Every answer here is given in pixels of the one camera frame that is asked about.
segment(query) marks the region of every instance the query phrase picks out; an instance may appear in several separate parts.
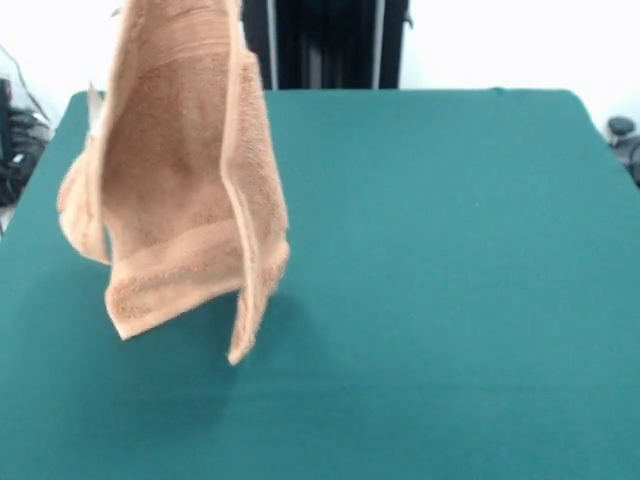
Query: green table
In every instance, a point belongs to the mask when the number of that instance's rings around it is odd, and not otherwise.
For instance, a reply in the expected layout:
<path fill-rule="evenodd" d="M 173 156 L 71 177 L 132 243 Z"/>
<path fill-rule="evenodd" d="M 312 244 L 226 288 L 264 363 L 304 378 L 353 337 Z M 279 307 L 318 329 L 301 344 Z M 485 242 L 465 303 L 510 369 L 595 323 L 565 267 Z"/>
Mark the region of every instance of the green table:
<path fill-rule="evenodd" d="M 75 96 L 0 246 L 0 479 L 640 478 L 640 199 L 567 92 L 268 95 L 292 258 L 121 342 L 58 229 Z"/>

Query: white wall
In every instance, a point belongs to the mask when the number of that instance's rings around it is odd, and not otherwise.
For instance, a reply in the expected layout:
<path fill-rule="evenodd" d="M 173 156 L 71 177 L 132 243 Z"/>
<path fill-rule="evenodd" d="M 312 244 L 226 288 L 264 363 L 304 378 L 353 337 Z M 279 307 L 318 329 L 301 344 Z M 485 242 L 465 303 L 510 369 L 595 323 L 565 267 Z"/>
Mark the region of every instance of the white wall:
<path fill-rule="evenodd" d="M 640 125 L 638 0 L 411 0 L 411 14 L 401 88 L 568 88 L 599 128 Z"/>
<path fill-rule="evenodd" d="M 121 0 L 29 0 L 2 2 L 0 44 L 18 60 L 27 86 L 52 121 L 89 81 L 104 87 L 117 23 L 110 18 Z M 0 74 L 8 74 L 16 103 L 27 98 L 14 65 L 0 52 Z"/>
<path fill-rule="evenodd" d="M 0 43 L 54 122 L 89 80 L 104 87 L 121 1 L 3 2 Z M 411 0 L 411 13 L 402 88 L 569 88 L 599 127 L 614 114 L 640 124 L 639 0 Z M 3 72 L 16 80 L 0 53 Z"/>

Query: black cable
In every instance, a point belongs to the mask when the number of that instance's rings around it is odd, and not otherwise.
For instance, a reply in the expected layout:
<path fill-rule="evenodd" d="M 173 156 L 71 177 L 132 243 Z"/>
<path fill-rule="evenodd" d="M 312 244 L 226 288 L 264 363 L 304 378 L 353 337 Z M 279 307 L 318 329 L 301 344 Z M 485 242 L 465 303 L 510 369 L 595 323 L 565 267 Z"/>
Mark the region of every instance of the black cable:
<path fill-rule="evenodd" d="M 42 108 L 42 105 L 40 105 L 40 102 L 38 102 L 38 100 L 29 91 L 29 88 L 27 88 L 27 82 L 25 81 L 24 76 L 22 75 L 22 69 L 20 68 L 20 64 L 18 63 L 18 61 L 7 51 L 6 48 L 4 48 L 4 45 L 2 45 L 1 43 L 0 43 L 0 51 L 2 51 L 2 53 L 4 53 L 6 57 L 15 65 L 16 70 L 18 71 L 18 80 L 20 80 L 20 83 L 22 84 L 22 88 L 24 89 L 27 96 L 29 97 L 29 100 L 31 100 L 31 103 L 33 103 L 33 106 L 36 107 L 40 115 L 42 115 L 45 118 L 45 120 L 47 120 L 47 122 L 51 123 L 51 119 L 45 113 L 44 109 Z"/>

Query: towel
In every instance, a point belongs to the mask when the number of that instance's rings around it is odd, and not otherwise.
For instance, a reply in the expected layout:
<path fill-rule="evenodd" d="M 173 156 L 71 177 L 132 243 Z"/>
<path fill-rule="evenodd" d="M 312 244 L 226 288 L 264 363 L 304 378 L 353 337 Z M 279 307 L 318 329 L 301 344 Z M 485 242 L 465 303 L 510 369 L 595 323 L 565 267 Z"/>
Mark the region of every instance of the towel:
<path fill-rule="evenodd" d="M 252 348 L 289 258 L 240 8 L 239 0 L 125 3 L 106 98 L 89 89 L 89 133 L 58 196 L 70 244 L 111 265 L 106 308 L 123 339 L 240 290 L 231 364 Z"/>

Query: towel fold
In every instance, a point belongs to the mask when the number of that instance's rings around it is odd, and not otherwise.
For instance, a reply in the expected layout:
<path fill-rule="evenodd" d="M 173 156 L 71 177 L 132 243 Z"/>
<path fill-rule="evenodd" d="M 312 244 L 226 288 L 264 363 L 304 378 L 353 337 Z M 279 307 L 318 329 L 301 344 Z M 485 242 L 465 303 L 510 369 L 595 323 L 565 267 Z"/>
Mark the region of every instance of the towel fold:
<path fill-rule="evenodd" d="M 85 148 L 58 197 L 71 245 L 112 265 L 106 306 L 123 339 L 240 290 L 232 364 L 253 346 L 289 257 L 239 10 L 239 0 L 126 2 L 106 98 L 88 92 Z"/>

